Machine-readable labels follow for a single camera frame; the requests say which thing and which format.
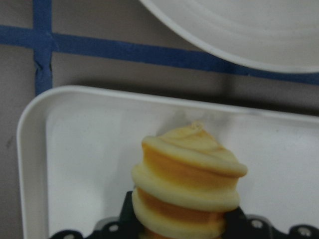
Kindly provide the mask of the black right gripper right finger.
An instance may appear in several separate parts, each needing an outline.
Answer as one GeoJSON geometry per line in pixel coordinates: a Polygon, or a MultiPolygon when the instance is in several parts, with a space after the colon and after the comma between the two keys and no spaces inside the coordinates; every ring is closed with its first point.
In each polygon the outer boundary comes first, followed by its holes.
{"type": "Polygon", "coordinates": [[[226,221],[223,239],[247,239],[248,238],[248,220],[243,210],[238,207],[224,215],[226,221]]]}

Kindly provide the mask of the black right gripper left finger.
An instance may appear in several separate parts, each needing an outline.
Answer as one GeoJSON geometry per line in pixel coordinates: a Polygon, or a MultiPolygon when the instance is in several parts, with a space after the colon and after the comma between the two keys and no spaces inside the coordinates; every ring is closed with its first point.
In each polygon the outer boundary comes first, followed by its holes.
{"type": "Polygon", "coordinates": [[[122,239],[138,239],[140,233],[140,222],[133,208],[132,191],[128,191],[119,215],[119,230],[122,239]]]}

